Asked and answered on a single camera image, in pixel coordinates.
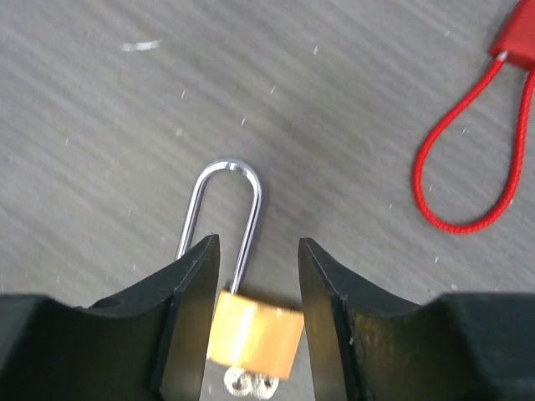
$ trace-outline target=gray surface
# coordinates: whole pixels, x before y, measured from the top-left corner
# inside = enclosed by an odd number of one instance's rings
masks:
[[[514,3],[4,1],[2,290],[89,305],[146,277],[173,258],[196,175],[234,155],[267,190],[250,293],[298,303],[301,236],[416,302],[451,289],[531,291],[533,141],[512,207],[475,236],[428,226],[409,182],[418,144],[487,65]],[[160,47],[121,50],[147,40]],[[477,216],[500,193],[522,77],[506,67],[432,153],[425,186],[442,216]],[[224,175],[207,194],[198,233],[222,235],[221,285],[248,191]],[[202,399],[230,399],[221,375],[207,364]],[[312,393],[303,342],[273,399]]]

